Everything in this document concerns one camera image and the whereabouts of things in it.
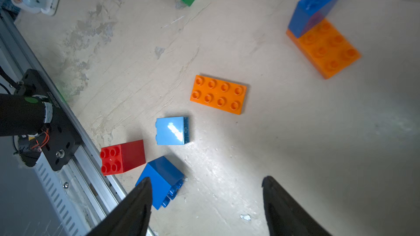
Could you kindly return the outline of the orange lego brick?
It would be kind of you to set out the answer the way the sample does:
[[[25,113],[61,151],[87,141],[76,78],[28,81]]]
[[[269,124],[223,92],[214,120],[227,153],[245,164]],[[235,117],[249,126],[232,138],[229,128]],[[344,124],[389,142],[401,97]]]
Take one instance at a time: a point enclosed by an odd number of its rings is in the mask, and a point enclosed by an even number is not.
[[[190,95],[192,102],[241,115],[247,86],[197,75]]]
[[[360,52],[328,19],[323,19],[300,38],[289,29],[286,35],[325,79],[332,78],[361,58]]]

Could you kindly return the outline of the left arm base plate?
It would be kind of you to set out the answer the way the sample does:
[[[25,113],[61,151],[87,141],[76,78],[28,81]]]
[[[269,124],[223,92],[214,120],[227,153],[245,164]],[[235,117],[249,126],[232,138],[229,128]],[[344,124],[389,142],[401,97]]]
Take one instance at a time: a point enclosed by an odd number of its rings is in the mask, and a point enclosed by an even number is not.
[[[53,171],[58,172],[67,165],[82,143],[82,139],[59,105],[51,89],[35,69],[29,69],[21,81],[21,89],[15,91],[20,96],[37,98],[52,105],[52,119],[44,123],[34,136],[18,135],[16,154],[24,163],[33,167],[44,155]]]

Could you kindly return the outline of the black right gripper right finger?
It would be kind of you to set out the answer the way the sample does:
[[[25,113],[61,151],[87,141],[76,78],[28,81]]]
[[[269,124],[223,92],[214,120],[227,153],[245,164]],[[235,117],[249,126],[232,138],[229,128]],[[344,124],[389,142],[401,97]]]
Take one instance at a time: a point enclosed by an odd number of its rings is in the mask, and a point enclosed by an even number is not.
[[[262,188],[271,236],[330,235],[272,176],[263,179]]]

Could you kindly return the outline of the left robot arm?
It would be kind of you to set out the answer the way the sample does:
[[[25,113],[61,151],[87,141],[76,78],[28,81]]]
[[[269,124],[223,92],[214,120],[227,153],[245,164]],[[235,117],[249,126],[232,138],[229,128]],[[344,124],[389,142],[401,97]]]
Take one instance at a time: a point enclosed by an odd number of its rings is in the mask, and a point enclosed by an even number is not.
[[[1,94],[1,136],[36,135],[51,123],[53,106],[35,97]]]

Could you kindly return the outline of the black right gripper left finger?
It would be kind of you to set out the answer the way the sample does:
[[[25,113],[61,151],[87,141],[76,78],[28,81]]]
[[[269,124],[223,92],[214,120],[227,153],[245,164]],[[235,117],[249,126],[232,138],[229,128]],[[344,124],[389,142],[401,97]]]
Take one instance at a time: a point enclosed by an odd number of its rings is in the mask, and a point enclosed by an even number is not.
[[[152,183],[144,178],[88,235],[145,236],[151,218]]]

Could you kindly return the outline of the light blue lego brick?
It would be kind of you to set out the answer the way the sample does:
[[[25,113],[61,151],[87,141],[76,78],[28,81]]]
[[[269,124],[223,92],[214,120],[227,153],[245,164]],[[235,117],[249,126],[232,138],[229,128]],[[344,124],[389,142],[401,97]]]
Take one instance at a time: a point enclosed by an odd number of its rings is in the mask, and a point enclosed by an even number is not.
[[[189,118],[158,118],[155,123],[157,145],[184,145],[190,142]]]

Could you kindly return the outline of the red lego brick left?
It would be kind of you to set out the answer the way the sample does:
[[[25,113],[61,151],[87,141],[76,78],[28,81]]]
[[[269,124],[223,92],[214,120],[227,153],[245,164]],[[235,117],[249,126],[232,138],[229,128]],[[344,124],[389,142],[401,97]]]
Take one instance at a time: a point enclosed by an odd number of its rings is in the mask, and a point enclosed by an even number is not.
[[[104,176],[127,172],[146,164],[143,140],[103,147],[100,151]]]

